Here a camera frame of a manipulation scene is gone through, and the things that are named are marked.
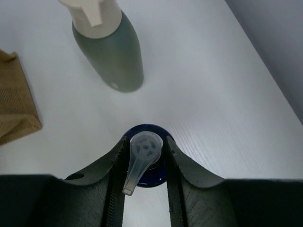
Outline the grey-green spray bottle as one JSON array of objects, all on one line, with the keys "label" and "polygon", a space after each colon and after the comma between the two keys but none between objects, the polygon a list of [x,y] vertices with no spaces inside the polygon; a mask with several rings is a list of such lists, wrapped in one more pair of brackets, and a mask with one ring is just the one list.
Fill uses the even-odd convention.
[{"label": "grey-green spray bottle", "polygon": [[136,31],[115,0],[62,0],[72,18],[74,39],[101,79],[120,92],[144,80]]}]

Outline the small blue pump bottle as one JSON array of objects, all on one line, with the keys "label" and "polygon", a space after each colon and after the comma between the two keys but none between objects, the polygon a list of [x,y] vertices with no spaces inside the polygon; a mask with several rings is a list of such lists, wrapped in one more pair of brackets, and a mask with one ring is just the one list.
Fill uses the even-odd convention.
[{"label": "small blue pump bottle", "polygon": [[124,136],[130,139],[130,157],[122,192],[131,196],[137,186],[152,188],[166,182],[165,140],[173,136],[154,124],[134,126]]}]

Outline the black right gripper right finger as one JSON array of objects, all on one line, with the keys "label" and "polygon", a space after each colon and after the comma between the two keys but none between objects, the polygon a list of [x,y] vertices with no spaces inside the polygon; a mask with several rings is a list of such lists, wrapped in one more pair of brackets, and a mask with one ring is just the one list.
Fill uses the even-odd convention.
[{"label": "black right gripper right finger", "polygon": [[167,189],[174,227],[300,227],[303,182],[224,179],[165,141]]}]

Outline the brown canvas tote bag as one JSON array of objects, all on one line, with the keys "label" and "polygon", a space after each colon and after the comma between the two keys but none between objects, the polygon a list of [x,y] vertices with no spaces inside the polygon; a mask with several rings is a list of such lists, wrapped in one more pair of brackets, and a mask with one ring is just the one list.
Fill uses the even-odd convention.
[{"label": "brown canvas tote bag", "polygon": [[16,52],[0,52],[0,144],[42,129],[36,106]]}]

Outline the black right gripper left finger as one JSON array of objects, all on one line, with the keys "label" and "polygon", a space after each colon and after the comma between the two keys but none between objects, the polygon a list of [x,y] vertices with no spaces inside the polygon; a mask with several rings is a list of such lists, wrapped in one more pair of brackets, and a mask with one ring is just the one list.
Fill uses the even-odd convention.
[{"label": "black right gripper left finger", "polygon": [[52,175],[2,175],[3,227],[119,227],[128,169],[127,137],[104,156],[65,179]]}]

